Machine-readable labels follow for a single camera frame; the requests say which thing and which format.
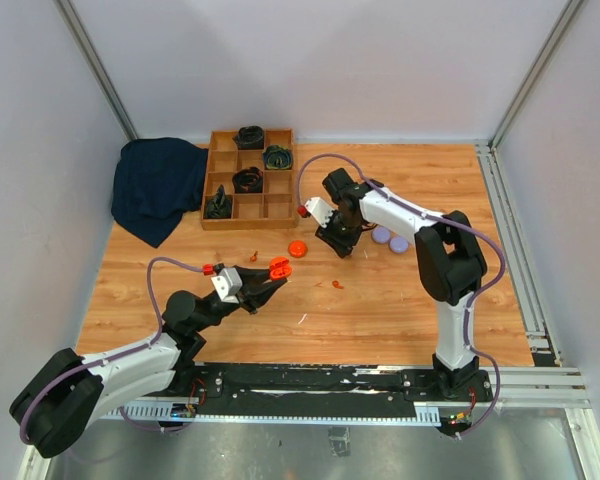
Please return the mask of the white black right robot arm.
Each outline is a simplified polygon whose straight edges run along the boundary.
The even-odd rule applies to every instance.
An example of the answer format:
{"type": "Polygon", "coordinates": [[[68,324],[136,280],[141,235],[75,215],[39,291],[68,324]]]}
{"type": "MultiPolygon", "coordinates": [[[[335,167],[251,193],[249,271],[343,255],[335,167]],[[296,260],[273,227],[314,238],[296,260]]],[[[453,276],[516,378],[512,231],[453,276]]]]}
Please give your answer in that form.
{"type": "Polygon", "coordinates": [[[374,180],[358,183],[342,168],[327,175],[322,185],[330,200],[311,197],[298,212],[316,221],[316,236],[339,257],[352,254],[369,224],[385,227],[415,247],[419,279],[437,316],[435,392],[454,400],[474,389],[477,400],[492,399],[489,377],[479,369],[479,354],[472,346],[474,296],[487,264],[466,215],[426,210],[374,180]]]}

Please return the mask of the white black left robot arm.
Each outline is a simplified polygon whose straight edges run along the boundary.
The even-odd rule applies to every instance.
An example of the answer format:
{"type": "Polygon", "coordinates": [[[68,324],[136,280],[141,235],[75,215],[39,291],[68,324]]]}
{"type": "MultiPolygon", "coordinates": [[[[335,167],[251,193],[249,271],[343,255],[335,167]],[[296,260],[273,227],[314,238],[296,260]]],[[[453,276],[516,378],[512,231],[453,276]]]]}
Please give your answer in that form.
{"type": "Polygon", "coordinates": [[[96,420],[139,397],[167,390],[180,396],[194,383],[190,367],[202,349],[202,331],[238,310],[255,314],[291,275],[288,265],[264,269],[207,264],[199,273],[212,291],[186,290],[157,308],[157,330],[149,337],[96,354],[71,348],[54,353],[9,407],[19,436],[44,458],[68,450],[96,420]]]}

